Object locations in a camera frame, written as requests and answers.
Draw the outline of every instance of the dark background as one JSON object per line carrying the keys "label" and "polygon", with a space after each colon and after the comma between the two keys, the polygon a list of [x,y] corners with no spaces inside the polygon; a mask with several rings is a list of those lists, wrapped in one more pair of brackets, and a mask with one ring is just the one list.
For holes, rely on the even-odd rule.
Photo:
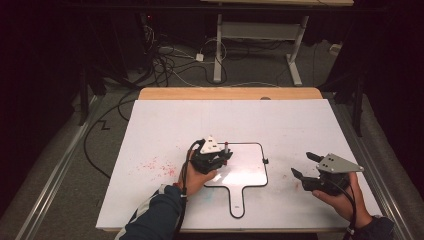
{"label": "dark background", "polygon": [[[423,196],[419,166],[424,142],[424,25],[419,24],[419,1],[399,2],[393,15],[363,18],[354,26],[351,19],[311,17],[304,40],[307,44],[322,39],[333,43],[346,40],[330,82],[338,81],[352,66],[357,66],[369,53],[365,52],[368,44],[374,44],[369,54],[372,59],[365,68],[365,93],[399,161]],[[74,112],[71,102],[78,93],[81,66],[96,64],[125,77],[126,70],[140,67],[139,63],[145,60],[142,30],[134,21],[136,16],[96,14],[87,18],[58,11],[56,6],[53,0],[3,1],[0,5],[0,144],[4,152],[0,158],[0,215],[43,148]],[[187,21],[182,20],[184,14],[180,13],[154,17],[153,24],[159,32],[175,35],[175,39],[194,46],[215,31],[214,16],[193,14]],[[181,20],[180,24],[176,24],[175,18]],[[181,24],[190,28],[176,31]],[[344,39],[348,29],[349,38]],[[101,77],[90,76],[91,81]],[[334,88],[338,91],[348,86],[339,84]]]}

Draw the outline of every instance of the human hand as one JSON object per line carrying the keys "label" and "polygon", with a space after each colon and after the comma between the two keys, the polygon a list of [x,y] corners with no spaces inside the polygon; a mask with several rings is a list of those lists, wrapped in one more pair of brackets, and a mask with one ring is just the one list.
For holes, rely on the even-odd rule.
{"label": "human hand", "polygon": [[[181,169],[180,177],[178,178],[178,187],[180,189],[183,188],[183,178],[182,178],[182,171],[184,167]],[[197,193],[203,185],[209,181],[212,180],[217,174],[216,170],[210,171],[208,174],[203,174],[196,169],[194,169],[193,165],[189,161],[187,164],[187,178],[186,178],[186,188],[187,188],[187,196],[191,196],[195,193]]]}
{"label": "human hand", "polygon": [[[355,195],[355,203],[356,203],[356,222],[355,228],[362,228],[365,225],[369,224],[372,221],[371,215],[368,213],[364,197],[362,195],[361,188],[358,183],[358,176],[355,172],[349,173],[350,186],[346,190],[346,192],[352,197],[352,190]],[[327,203],[332,206],[336,212],[343,217],[344,219],[351,221],[353,215],[352,204],[349,199],[344,195],[340,194],[338,196],[330,196],[325,192],[314,190],[312,191],[312,195],[320,199],[321,201]]]}

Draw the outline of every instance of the black outline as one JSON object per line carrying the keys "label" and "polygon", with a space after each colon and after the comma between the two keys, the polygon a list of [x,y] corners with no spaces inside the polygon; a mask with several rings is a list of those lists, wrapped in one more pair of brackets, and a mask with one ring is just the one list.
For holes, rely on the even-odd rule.
{"label": "black outline", "polygon": [[231,214],[231,216],[233,218],[240,219],[240,218],[242,218],[244,216],[244,214],[246,212],[246,208],[244,206],[244,189],[247,188],[247,187],[254,187],[254,188],[256,187],[256,188],[259,188],[259,187],[265,187],[265,186],[268,185],[268,171],[266,169],[266,165],[269,164],[269,161],[268,161],[267,164],[264,163],[264,159],[265,159],[264,149],[263,149],[262,145],[260,143],[258,143],[258,142],[228,143],[228,145],[230,145],[230,144],[240,144],[240,145],[241,144],[258,144],[261,147],[261,152],[262,152],[261,162],[262,162],[262,164],[264,165],[264,168],[265,168],[266,183],[264,185],[244,186],[242,188],[242,190],[241,190],[241,196],[242,196],[242,199],[243,199],[243,214],[240,217],[234,216],[233,213],[231,212],[231,194],[230,194],[230,190],[227,187],[225,187],[225,186],[206,186],[206,185],[204,185],[204,187],[207,187],[207,188],[225,188],[225,189],[227,189],[227,192],[228,192],[228,208],[230,210],[230,214]]}

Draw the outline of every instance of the gray floor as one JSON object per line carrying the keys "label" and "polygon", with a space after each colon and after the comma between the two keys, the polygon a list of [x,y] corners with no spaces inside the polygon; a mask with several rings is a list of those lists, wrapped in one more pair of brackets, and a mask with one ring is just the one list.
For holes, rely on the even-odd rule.
{"label": "gray floor", "polygon": [[[269,48],[270,42],[261,42],[260,46]],[[227,81],[223,86],[244,87],[293,87],[287,64],[284,58],[290,52],[291,43],[284,42],[277,49],[266,50],[251,47],[246,56],[246,48],[229,44],[227,58],[224,60]],[[316,46],[302,46],[296,64],[305,87],[317,86],[325,81],[336,59],[328,53],[329,43]],[[197,51],[178,46],[174,54],[195,56]],[[178,65],[191,60],[171,57]],[[213,61],[207,56],[205,62]],[[196,64],[204,68],[191,68],[169,78],[169,86],[213,86],[205,80],[212,81],[213,65]],[[186,67],[175,68],[178,73]],[[140,74],[130,71],[130,78],[136,79]],[[145,83],[152,83],[154,78]],[[104,97],[93,97],[90,117],[87,123],[78,126],[80,112],[78,99],[75,101],[75,114],[57,133],[34,165],[25,183],[16,195],[13,203],[0,221],[0,239],[15,239],[24,225],[37,199],[47,182],[56,183],[57,191],[47,197],[45,208],[37,207],[35,216],[39,216],[39,225],[35,225],[30,238],[33,239],[113,239],[116,233],[108,233],[95,229],[96,220],[106,193],[109,180],[96,171],[87,161],[84,154],[81,132],[87,130],[106,111],[119,103],[128,90],[106,80],[107,94]],[[125,100],[137,98],[138,93],[130,94]],[[331,93],[324,94],[331,101]],[[120,109],[127,118],[130,116],[132,104],[125,104]],[[364,98],[362,118],[363,137],[358,138],[349,124],[350,106],[335,105],[333,109],[346,138],[358,162],[375,169],[366,178],[380,201],[381,209],[392,217],[396,223],[396,239],[419,239],[423,235],[424,206],[417,190],[410,182],[407,174],[396,159],[392,149],[385,140],[384,133],[376,122],[367,98]],[[125,134],[127,121],[115,109],[101,118],[106,120],[96,124],[87,137],[87,153],[93,162],[107,174],[111,174],[119,152],[120,143]],[[51,177],[57,167],[63,167],[64,177]],[[342,233],[319,233],[322,239],[341,239]]]}

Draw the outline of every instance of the sleeve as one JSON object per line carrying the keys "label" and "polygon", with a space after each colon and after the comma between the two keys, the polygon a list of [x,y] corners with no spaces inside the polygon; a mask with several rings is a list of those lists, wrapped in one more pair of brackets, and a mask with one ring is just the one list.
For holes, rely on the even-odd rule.
{"label": "sleeve", "polygon": [[387,217],[373,216],[372,221],[363,228],[357,229],[353,240],[390,240],[393,239],[394,223]]}
{"label": "sleeve", "polygon": [[172,239],[181,211],[181,190],[162,185],[137,208],[115,240]]}

